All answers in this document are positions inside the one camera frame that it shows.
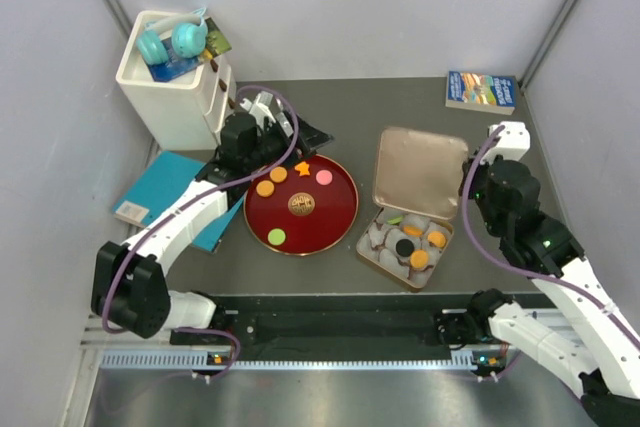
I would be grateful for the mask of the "orange round cookie top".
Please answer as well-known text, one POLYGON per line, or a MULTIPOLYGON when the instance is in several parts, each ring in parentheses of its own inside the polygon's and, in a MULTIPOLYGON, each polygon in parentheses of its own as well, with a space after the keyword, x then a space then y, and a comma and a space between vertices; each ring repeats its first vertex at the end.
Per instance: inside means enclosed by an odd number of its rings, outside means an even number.
POLYGON ((438 249, 443 249, 448 242, 446 235, 440 231, 432 231, 427 235, 427 241, 438 249))

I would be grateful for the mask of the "beige tin lid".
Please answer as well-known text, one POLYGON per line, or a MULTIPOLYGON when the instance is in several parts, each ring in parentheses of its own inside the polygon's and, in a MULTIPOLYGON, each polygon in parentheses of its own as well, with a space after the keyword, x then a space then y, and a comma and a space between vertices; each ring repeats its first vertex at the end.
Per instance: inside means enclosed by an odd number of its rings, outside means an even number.
POLYGON ((467 143, 454 136, 387 127, 380 136, 372 197, 376 205, 433 219, 454 218, 467 143))

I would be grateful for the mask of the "black round cookie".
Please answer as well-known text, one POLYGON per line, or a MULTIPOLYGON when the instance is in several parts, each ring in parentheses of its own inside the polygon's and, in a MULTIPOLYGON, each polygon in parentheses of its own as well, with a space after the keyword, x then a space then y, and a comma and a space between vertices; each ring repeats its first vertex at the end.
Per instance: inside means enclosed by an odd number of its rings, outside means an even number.
POLYGON ((410 257, 415 251, 415 246, 410 239, 403 238, 396 242, 395 251, 399 257, 410 257))

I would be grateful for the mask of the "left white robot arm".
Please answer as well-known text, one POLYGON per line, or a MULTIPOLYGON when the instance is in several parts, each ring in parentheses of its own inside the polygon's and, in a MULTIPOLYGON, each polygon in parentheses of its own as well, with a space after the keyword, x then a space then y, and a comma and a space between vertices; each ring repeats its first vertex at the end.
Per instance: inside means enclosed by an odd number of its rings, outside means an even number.
POLYGON ((296 114, 257 120, 233 113, 213 157, 155 221, 121 244, 97 252, 91 310, 111 334, 148 339, 161 331, 192 329, 205 343, 226 334, 227 321, 205 294, 176 292, 166 277, 176 259, 212 222, 227 213, 259 173, 308 160, 333 141, 296 114))

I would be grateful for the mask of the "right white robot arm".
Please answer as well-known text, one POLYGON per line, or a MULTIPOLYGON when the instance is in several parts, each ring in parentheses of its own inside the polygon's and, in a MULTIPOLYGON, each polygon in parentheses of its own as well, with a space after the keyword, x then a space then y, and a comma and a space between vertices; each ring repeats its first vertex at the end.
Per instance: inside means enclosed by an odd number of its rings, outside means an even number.
POLYGON ((616 309, 584 248, 538 201, 539 181, 522 163, 501 156, 466 162, 461 211, 474 201, 498 239, 499 267, 530 280, 578 335, 572 343, 497 289, 476 293, 466 327, 476 341, 505 341, 559 379, 598 426, 639 423, 639 335, 616 309))

